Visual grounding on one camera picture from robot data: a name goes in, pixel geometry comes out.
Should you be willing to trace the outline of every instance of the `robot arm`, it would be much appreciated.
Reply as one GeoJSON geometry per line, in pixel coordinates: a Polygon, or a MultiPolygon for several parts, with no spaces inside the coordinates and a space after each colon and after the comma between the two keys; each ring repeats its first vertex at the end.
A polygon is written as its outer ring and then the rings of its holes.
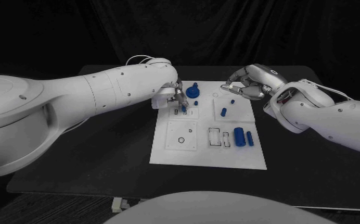
{"type": "Polygon", "coordinates": [[[69,127],[147,99],[153,108],[167,107],[167,101],[189,106],[163,58],[56,80],[0,76],[0,176],[35,161],[69,127]]]}
{"type": "Polygon", "coordinates": [[[222,89],[252,100],[269,94],[272,98],[264,111],[289,131],[301,133],[312,128],[327,140],[360,151],[360,102],[336,104],[318,86],[305,79],[288,83],[269,67],[253,64],[232,74],[222,89]],[[230,85],[238,78],[243,88],[230,85]]]}

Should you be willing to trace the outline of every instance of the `blue object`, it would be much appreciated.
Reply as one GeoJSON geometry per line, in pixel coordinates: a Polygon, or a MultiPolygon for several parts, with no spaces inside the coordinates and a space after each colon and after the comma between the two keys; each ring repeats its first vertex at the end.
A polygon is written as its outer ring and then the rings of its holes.
{"type": "Polygon", "coordinates": [[[235,128],[233,133],[235,133],[235,145],[238,147],[243,147],[246,145],[243,129],[242,128],[235,128]]]}
{"type": "Polygon", "coordinates": [[[253,146],[253,137],[251,136],[251,132],[249,131],[246,132],[246,136],[248,136],[249,146],[253,146]]]}
{"type": "Polygon", "coordinates": [[[200,95],[200,90],[197,88],[197,83],[194,83],[193,86],[189,87],[187,90],[186,90],[186,96],[189,98],[197,98],[199,95],[200,95]]]}
{"type": "Polygon", "coordinates": [[[226,115],[226,108],[223,108],[220,115],[222,115],[222,117],[225,117],[225,115],[226,115]]]}

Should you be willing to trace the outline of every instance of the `black curtain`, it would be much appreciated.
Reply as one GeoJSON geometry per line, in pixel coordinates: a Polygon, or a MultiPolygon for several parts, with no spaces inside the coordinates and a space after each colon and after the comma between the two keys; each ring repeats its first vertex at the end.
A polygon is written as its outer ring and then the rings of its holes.
{"type": "Polygon", "coordinates": [[[359,0],[89,1],[122,64],[145,54],[174,65],[307,65],[357,96],[359,0]]]}

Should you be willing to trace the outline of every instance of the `white board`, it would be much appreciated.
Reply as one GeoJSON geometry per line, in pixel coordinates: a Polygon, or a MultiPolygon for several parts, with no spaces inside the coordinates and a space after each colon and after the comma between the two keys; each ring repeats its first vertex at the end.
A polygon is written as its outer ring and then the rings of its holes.
{"type": "MultiPolygon", "coordinates": [[[[184,90],[194,82],[199,85],[200,96],[187,99],[190,104],[187,114],[183,114],[177,102],[168,103],[168,107],[158,110],[150,163],[265,170],[266,164],[249,100],[223,91],[220,89],[223,82],[183,81],[184,90]],[[228,109],[225,117],[220,116],[223,107],[228,109]],[[173,135],[168,134],[170,122],[179,122],[173,123],[179,125],[179,131],[173,135]],[[189,132],[187,124],[193,123],[196,123],[196,140],[194,135],[189,135],[193,133],[189,132]],[[235,145],[236,127],[243,128],[245,133],[251,131],[253,146],[248,145],[246,135],[246,146],[235,145]],[[209,128],[220,129],[222,146],[209,145],[209,128]],[[223,145],[223,132],[229,133],[230,147],[223,145]],[[187,136],[184,140],[180,139],[183,143],[176,143],[183,136],[187,136]]],[[[240,82],[235,82],[233,85],[243,87],[240,82]]]]}

